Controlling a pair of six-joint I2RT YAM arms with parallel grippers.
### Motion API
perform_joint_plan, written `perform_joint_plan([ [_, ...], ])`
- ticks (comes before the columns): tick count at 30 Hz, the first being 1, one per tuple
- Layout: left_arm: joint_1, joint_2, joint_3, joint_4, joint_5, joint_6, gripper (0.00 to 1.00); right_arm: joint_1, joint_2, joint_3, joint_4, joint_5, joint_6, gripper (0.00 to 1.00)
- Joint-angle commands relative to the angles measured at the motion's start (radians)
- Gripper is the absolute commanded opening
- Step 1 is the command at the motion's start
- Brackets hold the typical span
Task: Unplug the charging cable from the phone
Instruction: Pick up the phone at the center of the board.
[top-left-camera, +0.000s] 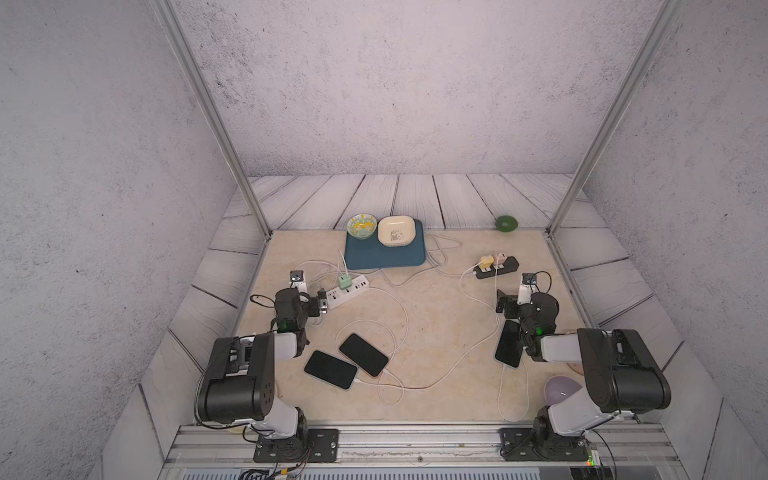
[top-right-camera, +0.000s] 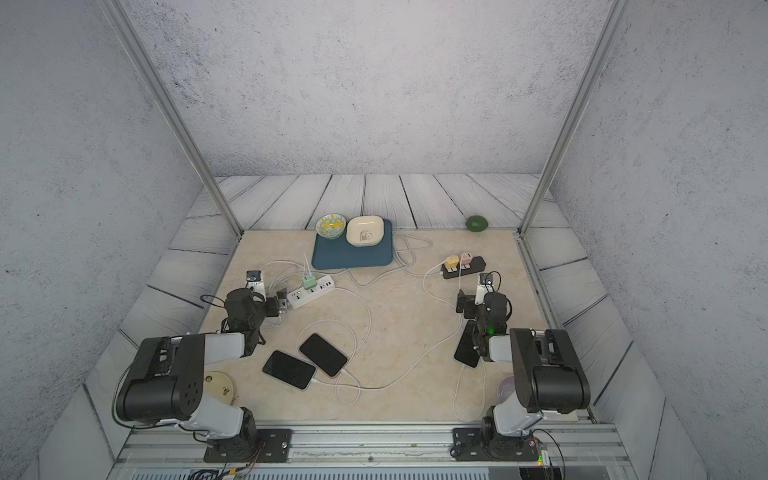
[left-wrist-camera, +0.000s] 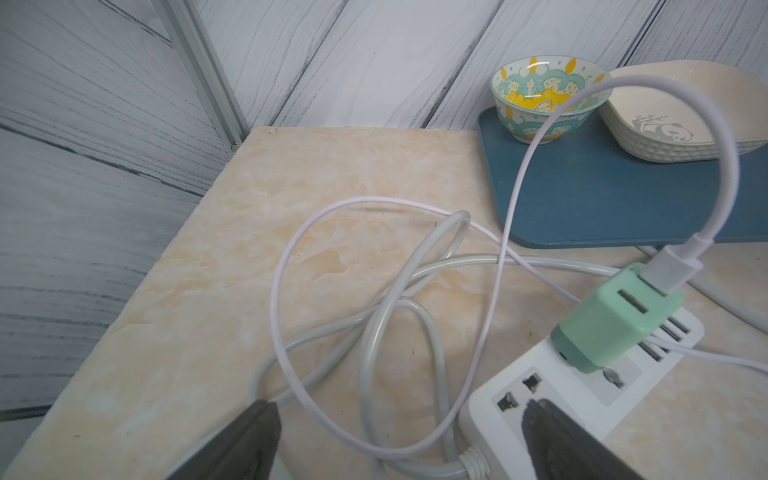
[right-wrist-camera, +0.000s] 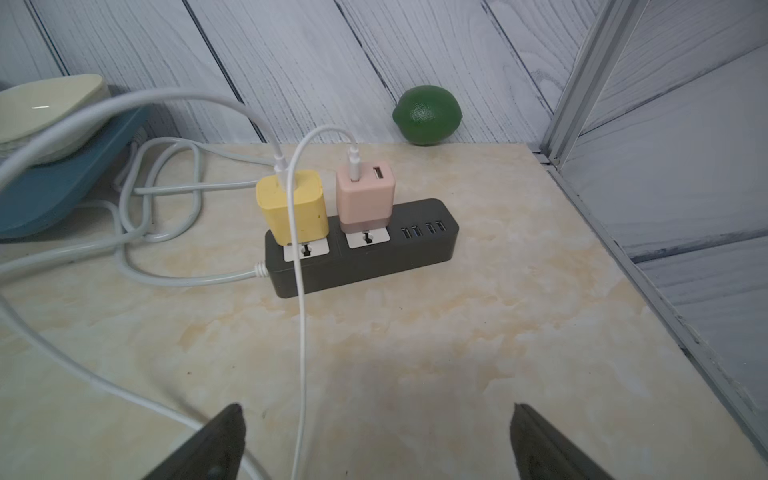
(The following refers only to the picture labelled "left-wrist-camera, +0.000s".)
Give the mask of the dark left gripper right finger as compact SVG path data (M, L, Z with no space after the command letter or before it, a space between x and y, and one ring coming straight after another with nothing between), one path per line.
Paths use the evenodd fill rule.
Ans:
M537 479L643 479L550 400L528 402L522 431Z

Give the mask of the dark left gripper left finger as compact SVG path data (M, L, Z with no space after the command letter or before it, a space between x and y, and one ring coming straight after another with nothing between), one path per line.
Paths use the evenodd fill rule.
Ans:
M176 467L167 479L268 479L281 430L276 403L257 400Z

